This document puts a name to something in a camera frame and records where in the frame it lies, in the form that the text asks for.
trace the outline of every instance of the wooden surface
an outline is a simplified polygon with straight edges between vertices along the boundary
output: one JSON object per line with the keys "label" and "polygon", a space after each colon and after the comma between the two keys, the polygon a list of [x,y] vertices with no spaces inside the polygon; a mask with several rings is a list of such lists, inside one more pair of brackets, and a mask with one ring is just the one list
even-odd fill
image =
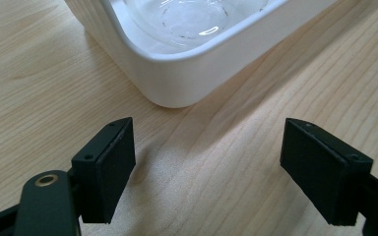
{"label": "wooden surface", "polygon": [[0,210],[127,116],[137,166],[112,223],[84,235],[361,235],[361,216],[327,225],[279,157],[284,119],[304,119],[378,177],[378,0],[339,2],[183,109],[142,97],[64,1],[0,0]]}

